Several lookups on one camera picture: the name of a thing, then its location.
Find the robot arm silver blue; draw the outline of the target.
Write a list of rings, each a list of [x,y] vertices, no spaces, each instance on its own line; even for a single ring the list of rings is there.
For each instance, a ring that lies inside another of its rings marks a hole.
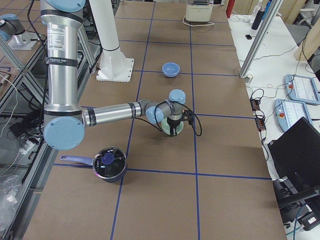
[[[77,44],[83,27],[83,0],[43,0],[41,19],[47,27],[49,102],[44,108],[44,139],[61,151],[81,144],[85,129],[99,124],[146,116],[152,124],[182,114],[185,93],[174,89],[162,103],[139,100],[114,102],[116,90],[107,89],[107,81],[128,83],[134,59],[121,51],[112,4],[109,0],[91,0],[89,6],[100,42],[99,70],[95,87],[78,96]]]
[[[27,32],[13,13],[0,16],[0,37],[12,50],[31,51],[38,40],[35,33]]]

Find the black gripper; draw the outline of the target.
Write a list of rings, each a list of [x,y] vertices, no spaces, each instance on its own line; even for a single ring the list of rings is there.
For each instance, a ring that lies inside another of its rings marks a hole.
[[[168,117],[167,124],[169,125],[171,137],[177,136],[178,135],[177,130],[182,129],[182,121],[181,120],[174,120],[174,119],[171,119]]]

